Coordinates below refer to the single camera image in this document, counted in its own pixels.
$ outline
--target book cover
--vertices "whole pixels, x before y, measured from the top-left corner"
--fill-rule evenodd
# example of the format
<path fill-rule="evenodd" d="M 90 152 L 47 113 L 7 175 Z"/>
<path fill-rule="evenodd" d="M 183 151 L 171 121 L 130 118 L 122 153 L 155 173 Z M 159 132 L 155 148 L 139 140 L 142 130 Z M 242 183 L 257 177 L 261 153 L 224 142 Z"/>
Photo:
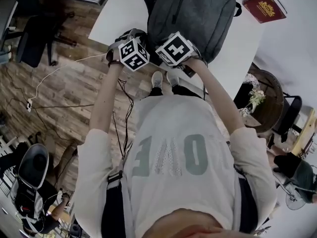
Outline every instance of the book cover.
<path fill-rule="evenodd" d="M 243 5 L 259 23 L 286 18 L 287 11 L 279 0 L 244 0 Z"/>

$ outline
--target black bag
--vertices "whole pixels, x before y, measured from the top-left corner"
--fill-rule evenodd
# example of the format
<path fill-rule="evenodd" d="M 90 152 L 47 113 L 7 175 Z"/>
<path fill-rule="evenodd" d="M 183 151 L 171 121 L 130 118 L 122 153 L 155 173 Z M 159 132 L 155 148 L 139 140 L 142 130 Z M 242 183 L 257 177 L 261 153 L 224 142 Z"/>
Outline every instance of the black bag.
<path fill-rule="evenodd" d="M 218 55 L 227 35 L 236 0 L 144 0 L 148 12 L 148 45 L 155 51 L 171 33 L 179 31 L 200 51 L 207 63 Z"/>

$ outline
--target white cable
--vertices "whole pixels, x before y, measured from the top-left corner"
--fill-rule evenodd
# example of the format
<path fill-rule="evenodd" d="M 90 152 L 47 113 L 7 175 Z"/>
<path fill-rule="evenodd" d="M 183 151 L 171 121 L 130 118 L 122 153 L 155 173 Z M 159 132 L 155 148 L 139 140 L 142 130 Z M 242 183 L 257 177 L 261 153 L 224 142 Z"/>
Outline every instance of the white cable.
<path fill-rule="evenodd" d="M 105 54 L 101 54 L 101 55 L 96 55 L 96 56 L 91 56 L 91 57 L 87 57 L 87 58 L 78 59 L 78 60 L 75 60 L 75 61 L 73 61 L 73 62 L 86 60 L 86 59 L 88 59 L 88 58 L 96 58 L 96 57 L 100 57 L 100 56 L 104 56 L 104 55 L 106 55 L 106 53 L 105 53 Z M 38 84 L 38 86 L 36 87 L 36 94 L 35 94 L 35 96 L 32 97 L 30 100 L 33 100 L 33 99 L 35 99 L 35 98 L 38 96 L 38 88 L 39 88 L 40 84 L 42 84 L 42 82 L 43 82 L 47 77 L 51 76 L 53 73 L 55 73 L 55 72 L 58 71 L 59 69 L 62 69 L 62 68 L 64 68 L 64 67 L 68 66 L 68 65 L 69 65 L 69 64 L 66 64 L 66 65 L 64 65 L 64 66 L 62 66 L 62 67 L 59 67 L 59 68 L 57 68 L 56 70 L 54 70 L 53 72 L 51 72 L 50 74 L 48 74 L 47 76 L 45 76 L 45 77 L 41 80 L 41 82 Z"/>

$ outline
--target power outlet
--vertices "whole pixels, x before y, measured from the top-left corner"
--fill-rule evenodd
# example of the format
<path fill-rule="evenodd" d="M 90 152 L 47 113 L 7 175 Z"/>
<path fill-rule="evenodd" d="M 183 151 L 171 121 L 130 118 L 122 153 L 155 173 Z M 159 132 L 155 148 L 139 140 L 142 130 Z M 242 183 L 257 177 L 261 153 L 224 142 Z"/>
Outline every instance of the power outlet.
<path fill-rule="evenodd" d="M 32 100 L 28 99 L 28 103 L 26 104 L 26 109 L 28 110 L 28 112 L 31 112 L 32 110 Z"/>

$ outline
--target black chair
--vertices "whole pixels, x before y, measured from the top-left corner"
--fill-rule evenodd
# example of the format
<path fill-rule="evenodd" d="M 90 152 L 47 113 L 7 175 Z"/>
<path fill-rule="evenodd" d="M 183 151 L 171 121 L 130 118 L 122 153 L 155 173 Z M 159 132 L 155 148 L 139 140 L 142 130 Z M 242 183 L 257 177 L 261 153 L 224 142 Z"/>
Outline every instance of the black chair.
<path fill-rule="evenodd" d="M 294 98 L 291 105 L 288 103 L 286 98 Z M 302 104 L 303 102 L 300 96 L 290 96 L 289 94 L 284 93 L 283 113 L 273 128 L 275 133 L 281 135 L 282 142 L 287 140 L 287 134 L 291 128 L 301 133 L 301 129 L 297 127 L 294 122 L 302 108 Z"/>
<path fill-rule="evenodd" d="M 18 9 L 23 15 L 32 16 L 23 32 L 15 33 L 14 37 L 21 36 L 18 44 L 16 61 L 25 62 L 33 68 L 36 68 L 42 58 L 45 46 L 48 47 L 49 66 L 55 66 L 56 61 L 52 61 L 52 43 L 53 41 L 61 42 L 72 47 L 77 45 L 76 42 L 62 37 L 59 29 L 67 18 L 74 17 L 74 13 L 59 14 L 45 10 L 39 0 L 17 0 Z"/>

